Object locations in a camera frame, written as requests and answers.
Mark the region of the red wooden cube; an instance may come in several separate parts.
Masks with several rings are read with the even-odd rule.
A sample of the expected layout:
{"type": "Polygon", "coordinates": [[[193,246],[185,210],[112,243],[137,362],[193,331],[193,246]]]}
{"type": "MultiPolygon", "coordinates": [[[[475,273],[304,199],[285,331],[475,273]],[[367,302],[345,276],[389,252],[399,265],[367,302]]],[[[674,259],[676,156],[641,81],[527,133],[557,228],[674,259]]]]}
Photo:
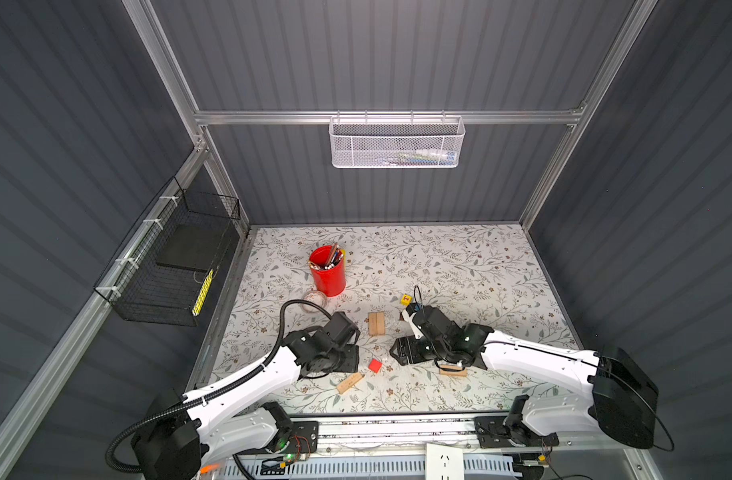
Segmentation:
{"type": "Polygon", "coordinates": [[[383,368],[383,363],[380,360],[372,359],[368,368],[373,373],[378,374],[383,368]]]}

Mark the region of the red pencil cup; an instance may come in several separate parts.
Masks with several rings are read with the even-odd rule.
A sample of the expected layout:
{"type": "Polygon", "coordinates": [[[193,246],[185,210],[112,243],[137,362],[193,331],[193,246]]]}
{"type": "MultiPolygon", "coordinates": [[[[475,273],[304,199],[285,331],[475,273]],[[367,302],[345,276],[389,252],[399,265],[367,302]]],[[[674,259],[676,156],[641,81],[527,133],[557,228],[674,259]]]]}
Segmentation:
{"type": "Polygon", "coordinates": [[[314,250],[308,266],[316,289],[325,296],[335,297],[345,290],[345,251],[338,243],[314,250]]]}

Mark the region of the white power socket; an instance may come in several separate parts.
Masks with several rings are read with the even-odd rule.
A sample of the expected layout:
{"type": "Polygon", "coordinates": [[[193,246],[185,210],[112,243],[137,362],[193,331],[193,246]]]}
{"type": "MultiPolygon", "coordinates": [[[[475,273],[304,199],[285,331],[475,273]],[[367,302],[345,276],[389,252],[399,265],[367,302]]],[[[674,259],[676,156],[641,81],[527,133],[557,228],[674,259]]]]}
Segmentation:
{"type": "Polygon", "coordinates": [[[426,445],[426,480],[463,480],[464,478],[464,451],[462,449],[433,443],[426,445]]]}

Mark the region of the clear tape roll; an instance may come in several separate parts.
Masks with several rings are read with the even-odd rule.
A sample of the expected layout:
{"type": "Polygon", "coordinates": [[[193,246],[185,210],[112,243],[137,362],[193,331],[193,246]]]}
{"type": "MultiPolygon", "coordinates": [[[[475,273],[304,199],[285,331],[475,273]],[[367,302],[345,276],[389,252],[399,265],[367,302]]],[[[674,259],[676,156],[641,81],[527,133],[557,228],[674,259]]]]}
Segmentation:
{"type": "MultiPolygon", "coordinates": [[[[308,301],[310,303],[313,303],[315,305],[320,306],[323,309],[327,308],[328,305],[328,297],[320,292],[319,290],[310,290],[308,291],[304,296],[303,299],[305,301],[308,301]]],[[[313,307],[311,305],[304,304],[302,306],[302,309],[307,313],[315,313],[318,312],[318,309],[316,307],[313,307]]]]}

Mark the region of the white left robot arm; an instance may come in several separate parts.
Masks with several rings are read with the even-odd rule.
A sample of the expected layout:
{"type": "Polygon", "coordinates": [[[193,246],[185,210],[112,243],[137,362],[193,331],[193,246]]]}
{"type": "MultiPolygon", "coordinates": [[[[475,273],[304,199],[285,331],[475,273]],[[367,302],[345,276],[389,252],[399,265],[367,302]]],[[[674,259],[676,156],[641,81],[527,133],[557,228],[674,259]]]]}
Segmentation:
{"type": "Polygon", "coordinates": [[[269,395],[306,376],[356,371],[358,326],[344,313],[285,334],[264,358],[184,395],[166,393],[134,430],[131,448],[146,479],[192,479],[240,453],[310,450],[306,436],[269,395]]]}

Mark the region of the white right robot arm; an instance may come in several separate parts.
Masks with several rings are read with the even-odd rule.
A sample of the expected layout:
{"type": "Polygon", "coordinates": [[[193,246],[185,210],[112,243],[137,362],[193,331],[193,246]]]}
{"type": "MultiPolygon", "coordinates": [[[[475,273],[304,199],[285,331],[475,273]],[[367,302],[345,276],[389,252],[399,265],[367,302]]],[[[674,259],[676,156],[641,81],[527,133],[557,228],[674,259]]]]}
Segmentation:
{"type": "Polygon", "coordinates": [[[625,446],[655,446],[659,389],[623,349],[565,349],[522,340],[489,326],[459,326],[439,308],[409,304],[400,318],[412,330],[391,356],[402,366],[434,363],[442,371],[504,370],[564,389],[555,398],[517,396],[504,417],[477,428],[515,446],[554,447],[569,432],[602,432],[625,446]]]}

